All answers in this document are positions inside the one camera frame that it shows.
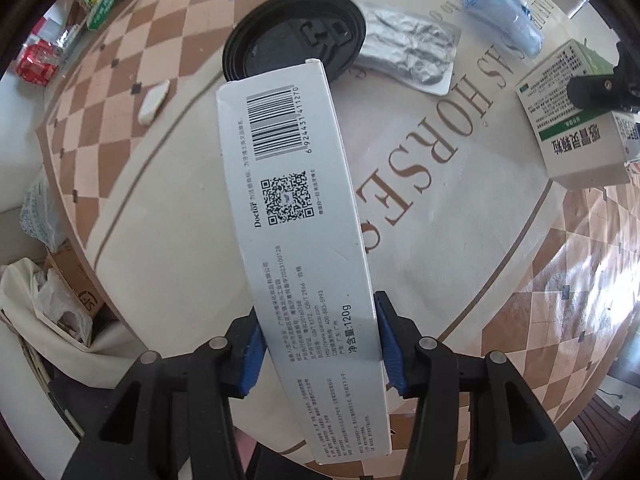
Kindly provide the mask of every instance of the blue gripper pad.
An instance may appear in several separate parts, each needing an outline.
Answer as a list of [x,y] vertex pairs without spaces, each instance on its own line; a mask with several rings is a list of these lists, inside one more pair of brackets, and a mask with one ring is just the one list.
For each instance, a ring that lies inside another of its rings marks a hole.
[[407,391],[406,375],[404,373],[404,356],[398,340],[391,330],[391,325],[386,318],[385,311],[380,307],[379,300],[375,298],[376,313],[378,314],[378,331],[380,332],[380,344],[382,345],[382,360],[385,363],[386,374],[391,385],[400,396]]
[[251,388],[258,382],[266,349],[267,343],[262,335],[262,330],[260,330],[260,325],[256,323],[254,332],[251,334],[242,355],[242,377],[238,384],[238,391],[241,395],[248,395]]

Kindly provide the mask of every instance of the toothpaste box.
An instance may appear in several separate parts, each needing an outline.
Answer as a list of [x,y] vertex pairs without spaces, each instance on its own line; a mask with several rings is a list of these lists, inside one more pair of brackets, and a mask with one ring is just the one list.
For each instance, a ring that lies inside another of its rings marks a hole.
[[627,184],[625,165],[640,158],[632,114],[578,110],[567,97],[570,78],[605,74],[610,63],[569,40],[516,85],[549,178],[569,190]]
[[360,222],[322,63],[218,90],[226,186],[258,321],[318,463],[391,453]]

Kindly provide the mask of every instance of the barcode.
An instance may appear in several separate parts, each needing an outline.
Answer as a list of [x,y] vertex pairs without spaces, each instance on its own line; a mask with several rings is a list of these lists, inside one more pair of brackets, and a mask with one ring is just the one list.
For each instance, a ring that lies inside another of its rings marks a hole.
[[255,160],[303,148],[293,88],[283,86],[246,99]]

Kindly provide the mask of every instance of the blue plastic bag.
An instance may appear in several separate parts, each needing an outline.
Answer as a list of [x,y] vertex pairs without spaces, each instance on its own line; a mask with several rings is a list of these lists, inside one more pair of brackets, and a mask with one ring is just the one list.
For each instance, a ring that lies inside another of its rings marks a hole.
[[529,57],[542,50],[544,36],[536,28],[524,0],[463,0],[467,12],[497,28]]

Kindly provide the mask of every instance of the red package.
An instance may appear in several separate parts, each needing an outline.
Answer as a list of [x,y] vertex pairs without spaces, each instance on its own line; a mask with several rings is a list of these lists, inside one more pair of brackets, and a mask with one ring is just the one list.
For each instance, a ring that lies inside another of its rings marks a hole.
[[25,44],[18,55],[15,73],[29,83],[46,86],[60,66],[58,48],[49,41]]

